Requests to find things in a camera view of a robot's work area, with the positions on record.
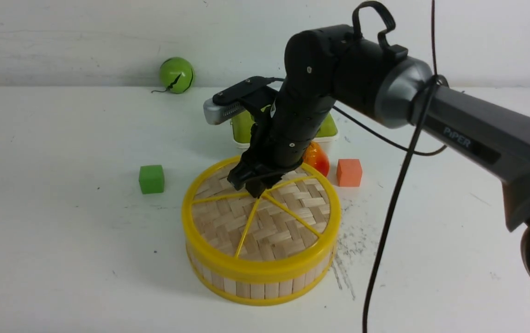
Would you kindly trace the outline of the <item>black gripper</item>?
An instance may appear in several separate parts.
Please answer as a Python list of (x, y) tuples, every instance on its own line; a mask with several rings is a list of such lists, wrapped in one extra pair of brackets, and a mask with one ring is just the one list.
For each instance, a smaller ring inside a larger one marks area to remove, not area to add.
[(253, 198), (279, 183), (286, 173), (303, 164), (302, 155), (288, 141), (276, 141), (271, 125), (255, 122), (250, 130), (250, 146), (228, 173), (227, 181), (241, 191), (244, 187)]

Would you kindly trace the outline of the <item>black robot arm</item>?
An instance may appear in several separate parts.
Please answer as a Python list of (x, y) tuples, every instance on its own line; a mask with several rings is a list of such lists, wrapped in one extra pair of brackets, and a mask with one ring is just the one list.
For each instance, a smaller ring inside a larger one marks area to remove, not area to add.
[(295, 34), (286, 44), (278, 92), (252, 77), (217, 93), (220, 107), (254, 112), (256, 138), (228, 180), (255, 197), (296, 169), (331, 107), (340, 102), (385, 127), (416, 126), (493, 174), (502, 184), (505, 223), (525, 224), (521, 251), (530, 275), (530, 117), (444, 85), (399, 45), (360, 38), (349, 25)]

